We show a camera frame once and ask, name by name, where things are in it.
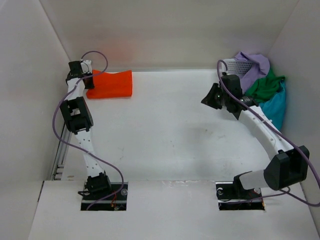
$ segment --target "orange cloth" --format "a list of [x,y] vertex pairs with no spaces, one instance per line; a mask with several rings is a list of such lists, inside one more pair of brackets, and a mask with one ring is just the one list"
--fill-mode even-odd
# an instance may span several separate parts
[[93,89],[88,89],[88,99],[127,98],[132,96],[132,71],[103,73],[93,77]]

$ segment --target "teal cloth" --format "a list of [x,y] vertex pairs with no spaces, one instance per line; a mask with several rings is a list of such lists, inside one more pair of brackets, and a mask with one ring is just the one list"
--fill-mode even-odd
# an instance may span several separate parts
[[280,131],[284,122],[286,112],[286,84],[280,81],[276,94],[267,102],[259,104],[264,115],[272,121],[272,124]]

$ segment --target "white panel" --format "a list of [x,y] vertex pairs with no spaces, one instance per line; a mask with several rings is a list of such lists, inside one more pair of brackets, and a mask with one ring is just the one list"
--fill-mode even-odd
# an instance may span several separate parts
[[[300,0],[268,54],[278,75],[286,75],[287,110],[283,132],[305,145],[320,173],[320,1]],[[320,190],[309,171],[303,183],[309,201],[320,201]],[[319,229],[320,208],[311,208]]]
[[[232,180],[264,169],[267,153],[225,109],[201,100],[216,70],[134,72],[133,95],[88,100],[98,157],[115,164],[126,180]],[[78,144],[75,137],[71,142]],[[113,182],[119,174],[101,164]],[[82,152],[69,147],[62,179],[87,179]]]
[[308,207],[287,195],[266,199],[266,211],[219,211],[212,181],[140,181],[129,182],[127,211],[81,212],[83,184],[45,182],[29,240],[319,239]]
[[42,181],[0,187],[0,239],[26,240],[38,205]]
[[37,0],[8,0],[0,31],[0,183],[44,180],[58,143],[51,122],[66,92],[68,58]]
[[266,54],[298,0],[40,1],[71,59],[100,50],[114,70],[211,68],[240,50]]

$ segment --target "white table surface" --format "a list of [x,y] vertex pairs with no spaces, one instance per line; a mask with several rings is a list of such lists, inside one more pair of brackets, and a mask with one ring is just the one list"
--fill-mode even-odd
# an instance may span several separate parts
[[131,181],[127,211],[80,211],[83,185],[45,182],[29,240],[319,239],[309,208],[288,195],[266,199],[265,211],[219,211],[212,181]]
[[129,181],[127,211],[80,211],[86,168],[69,148],[62,181],[44,184],[29,240],[319,239],[309,208],[287,195],[266,199],[266,211],[219,211],[212,180],[270,161],[231,114],[200,103],[217,80],[215,70],[134,72],[132,98],[88,100],[97,155]]
[[[246,127],[201,103],[217,81],[216,70],[133,72],[131,98],[87,100],[96,154],[126,181],[229,181],[264,169],[269,158]],[[112,182],[121,180],[101,166]],[[87,179],[79,150],[68,149],[62,179]]]

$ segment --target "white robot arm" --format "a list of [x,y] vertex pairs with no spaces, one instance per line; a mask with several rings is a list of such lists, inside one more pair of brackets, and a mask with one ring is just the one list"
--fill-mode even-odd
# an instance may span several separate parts
[[[88,153],[96,155],[92,138],[91,127],[94,125],[90,111],[83,97],[85,89],[94,88],[93,77],[79,81],[85,76],[92,75],[92,67],[90,60],[71,61],[69,62],[70,72],[66,78],[68,92],[73,91],[65,101],[60,105],[60,110],[67,129],[76,137],[79,147],[88,151]],[[97,196],[106,196],[112,192],[112,186],[109,177],[99,162],[91,157],[88,153],[83,153],[86,165],[87,181],[84,186],[86,191],[79,192],[84,196],[84,192],[93,198]]]
[[[240,79],[236,75],[223,73],[221,77],[225,87],[242,103],[258,113],[264,121],[272,127],[271,121],[264,115],[252,97],[242,94]],[[275,191],[306,179],[308,164],[294,147],[285,139],[272,132],[262,121],[257,119],[250,111],[232,99],[218,83],[214,83],[207,96],[201,103],[214,109],[226,107],[239,122],[243,123],[257,138],[269,156],[269,165],[259,171],[241,173],[233,178],[233,182],[217,184],[218,199],[251,199],[250,192],[254,189],[271,188]],[[305,146],[300,150],[309,157],[309,151]]]

